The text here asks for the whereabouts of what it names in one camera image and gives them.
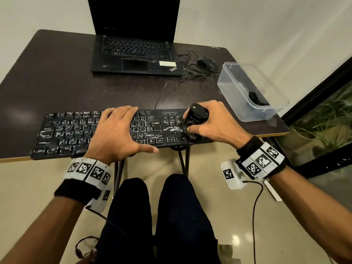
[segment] dark wooden desk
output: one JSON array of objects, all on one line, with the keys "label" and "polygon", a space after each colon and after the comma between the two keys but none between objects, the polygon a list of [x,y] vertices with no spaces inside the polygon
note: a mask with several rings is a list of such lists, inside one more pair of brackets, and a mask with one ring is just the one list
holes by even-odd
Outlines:
[{"label": "dark wooden desk", "polygon": [[[49,112],[101,111],[125,105],[154,108],[165,83],[174,77],[93,75],[90,65],[94,38],[90,34],[37,31],[0,85],[0,162],[30,159],[43,117]],[[225,48],[191,44],[175,47],[178,54],[190,49],[198,57],[211,57],[220,68],[226,61],[235,61]],[[215,99],[231,111],[218,89],[217,78],[178,83],[167,84],[157,108],[186,108],[193,102]],[[239,123],[261,137],[288,132],[277,115],[267,121]]]}]

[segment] transparent plastic box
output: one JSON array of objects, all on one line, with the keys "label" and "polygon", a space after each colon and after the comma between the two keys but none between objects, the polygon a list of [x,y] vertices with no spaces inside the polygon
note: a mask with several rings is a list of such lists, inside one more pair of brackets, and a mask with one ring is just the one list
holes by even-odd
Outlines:
[{"label": "transparent plastic box", "polygon": [[270,119],[289,104],[275,84],[250,63],[225,62],[218,87],[238,119],[244,122]]}]

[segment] laptop keyboard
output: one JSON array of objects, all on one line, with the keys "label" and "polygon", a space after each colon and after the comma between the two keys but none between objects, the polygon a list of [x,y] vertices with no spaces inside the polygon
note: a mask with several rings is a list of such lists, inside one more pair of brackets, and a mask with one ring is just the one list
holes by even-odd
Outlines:
[{"label": "laptop keyboard", "polygon": [[[140,144],[170,147],[212,142],[192,139],[183,132],[185,109],[139,110],[130,125],[131,138]],[[62,112],[45,116],[31,158],[81,157],[88,150],[101,112]]]},{"label": "laptop keyboard", "polygon": [[142,58],[156,58],[173,61],[170,46],[167,42],[127,41],[103,35],[101,52],[115,56],[134,56]]}]

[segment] black laptop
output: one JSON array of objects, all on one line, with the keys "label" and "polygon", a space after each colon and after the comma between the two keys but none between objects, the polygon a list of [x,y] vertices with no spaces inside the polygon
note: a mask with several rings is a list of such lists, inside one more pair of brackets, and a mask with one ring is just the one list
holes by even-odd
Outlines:
[{"label": "black laptop", "polygon": [[181,76],[173,45],[180,0],[88,0],[92,72]]}]

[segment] wristband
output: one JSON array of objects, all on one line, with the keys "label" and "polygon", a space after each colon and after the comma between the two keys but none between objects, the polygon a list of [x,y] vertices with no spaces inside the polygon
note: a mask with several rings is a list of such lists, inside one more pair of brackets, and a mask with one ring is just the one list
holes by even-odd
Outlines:
[{"label": "wristband", "polygon": [[89,203],[102,211],[110,194],[108,182],[111,175],[109,166],[98,160],[84,157],[73,159],[54,196],[65,196],[84,205]]},{"label": "wristband", "polygon": [[251,179],[269,178],[286,167],[284,155],[255,136],[237,153],[240,159],[236,160],[236,164]]}]

